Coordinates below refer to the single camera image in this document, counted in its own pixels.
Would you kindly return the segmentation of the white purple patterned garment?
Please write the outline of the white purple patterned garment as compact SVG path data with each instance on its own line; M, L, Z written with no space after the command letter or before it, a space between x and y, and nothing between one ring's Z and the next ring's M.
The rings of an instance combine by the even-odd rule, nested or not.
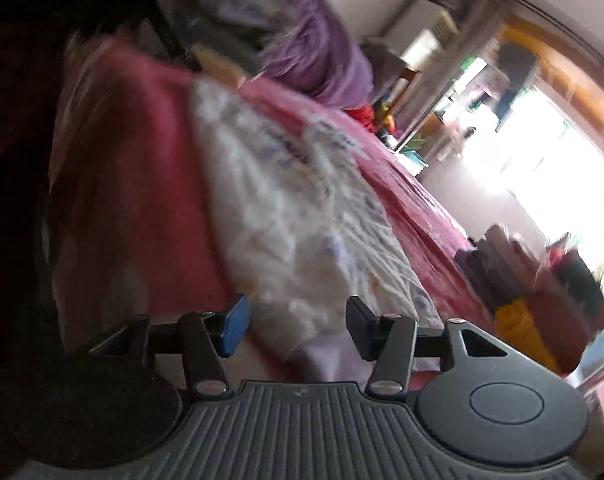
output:
M190 107L218 244L271 353L341 337L354 296L375 314L442 326L360 170L354 122L268 80L233 91L201 77Z

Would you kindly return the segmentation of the grey folded clothes stack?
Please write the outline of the grey folded clothes stack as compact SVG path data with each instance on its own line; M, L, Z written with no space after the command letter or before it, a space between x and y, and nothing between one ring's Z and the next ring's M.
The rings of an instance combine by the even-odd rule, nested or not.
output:
M457 250L454 260L491 314L526 291L506 261L485 240L471 250Z

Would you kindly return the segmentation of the grey clothes on chair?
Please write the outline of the grey clothes on chair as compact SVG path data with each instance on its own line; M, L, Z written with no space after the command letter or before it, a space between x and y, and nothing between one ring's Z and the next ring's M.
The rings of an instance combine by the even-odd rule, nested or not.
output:
M382 42L363 42L360 50L363 51L371 67L373 87L370 99L377 101L398 81L407 66L402 58L390 51Z

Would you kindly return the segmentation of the pink floral bed blanket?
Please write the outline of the pink floral bed blanket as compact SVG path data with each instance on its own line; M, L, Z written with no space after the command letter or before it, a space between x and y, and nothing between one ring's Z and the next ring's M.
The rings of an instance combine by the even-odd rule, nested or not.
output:
M190 94L201 77L210 78L115 37L66 51L47 223L67 349L126 318L174 321L187 312L223 310L235 296L247 296L231 283L211 215L205 158L193 136ZM466 318L489 330L488 314L453 260L467 246L462 229L370 132L354 124L363 131L368 155L360 170L442 326ZM368 368L346 328L341 337L310 341L281 360L259 342L250 322L233 373L315 382L363 380Z

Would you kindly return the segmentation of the yellow folded sweater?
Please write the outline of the yellow folded sweater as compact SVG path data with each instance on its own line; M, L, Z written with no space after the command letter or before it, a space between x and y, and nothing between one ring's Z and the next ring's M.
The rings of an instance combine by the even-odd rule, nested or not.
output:
M562 375L557 360L545 346L533 315L522 298L500 306L494 313L494 323L502 341L552 373Z

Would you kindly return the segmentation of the beige top folded garment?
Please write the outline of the beige top folded garment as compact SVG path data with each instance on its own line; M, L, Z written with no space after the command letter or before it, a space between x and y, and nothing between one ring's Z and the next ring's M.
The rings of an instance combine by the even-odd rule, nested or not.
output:
M506 226L494 224L486 230L484 239L496 250L521 285L526 288L534 286L541 263L518 233L511 235Z

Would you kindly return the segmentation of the red folded sweater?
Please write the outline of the red folded sweater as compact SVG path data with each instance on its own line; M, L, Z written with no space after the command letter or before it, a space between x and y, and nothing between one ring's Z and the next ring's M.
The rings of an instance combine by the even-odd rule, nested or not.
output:
M560 374L572 373L602 328L582 311L549 270L535 273L526 305L545 347L558 363Z

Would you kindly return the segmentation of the red green knit sweater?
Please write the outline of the red green knit sweater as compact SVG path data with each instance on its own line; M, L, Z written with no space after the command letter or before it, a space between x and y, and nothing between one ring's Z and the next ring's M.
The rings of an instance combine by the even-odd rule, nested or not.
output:
M546 263L594 332L604 329L604 295L599 282L567 237L545 248Z

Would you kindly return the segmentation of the red cloth by quilt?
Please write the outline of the red cloth by quilt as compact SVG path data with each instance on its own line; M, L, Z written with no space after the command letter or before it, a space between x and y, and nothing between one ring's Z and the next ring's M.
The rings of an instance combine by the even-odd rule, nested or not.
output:
M375 110L370 104L348 108L345 110L345 114L349 115L355 122L362 124L371 133L377 133L380 129L378 119L375 117Z

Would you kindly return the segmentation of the wooden chair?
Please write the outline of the wooden chair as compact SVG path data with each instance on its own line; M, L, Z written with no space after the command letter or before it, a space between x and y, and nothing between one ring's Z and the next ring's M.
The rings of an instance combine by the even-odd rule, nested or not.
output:
M396 113L401 107L403 101L413 90L413 86L419 81L422 73L420 70L405 68L401 75L390 85L390 88L382 93L375 109L375 119L379 124L383 124L387 118Z

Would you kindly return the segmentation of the cream folded garment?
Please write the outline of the cream folded garment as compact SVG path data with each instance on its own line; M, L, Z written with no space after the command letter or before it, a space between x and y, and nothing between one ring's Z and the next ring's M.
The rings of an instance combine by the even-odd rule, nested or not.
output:
M232 89L239 89L247 81L243 68L220 55L216 51L194 44L191 53L195 56L204 73L217 80L220 84Z

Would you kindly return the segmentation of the purple quilt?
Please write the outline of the purple quilt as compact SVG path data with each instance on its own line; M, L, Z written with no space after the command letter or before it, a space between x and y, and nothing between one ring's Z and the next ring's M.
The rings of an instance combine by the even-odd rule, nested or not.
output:
M265 76L327 107L357 108L373 89L368 58L328 0L277 0L295 17L293 33L269 54Z

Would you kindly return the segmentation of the white floor air conditioner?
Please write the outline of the white floor air conditioner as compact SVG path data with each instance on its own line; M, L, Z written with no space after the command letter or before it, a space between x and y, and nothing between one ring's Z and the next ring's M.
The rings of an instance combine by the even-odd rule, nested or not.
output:
M402 58L407 68L424 70L458 33L458 25L444 6L430 0L413 0L381 36L368 37L363 42L382 42Z

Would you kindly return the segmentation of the grey folded garment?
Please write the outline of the grey folded garment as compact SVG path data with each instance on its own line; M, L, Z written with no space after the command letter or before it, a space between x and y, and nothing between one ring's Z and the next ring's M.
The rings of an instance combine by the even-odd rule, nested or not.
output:
M295 29L290 10L276 0L157 0L185 48L204 47L239 65L247 75L262 73L267 56Z

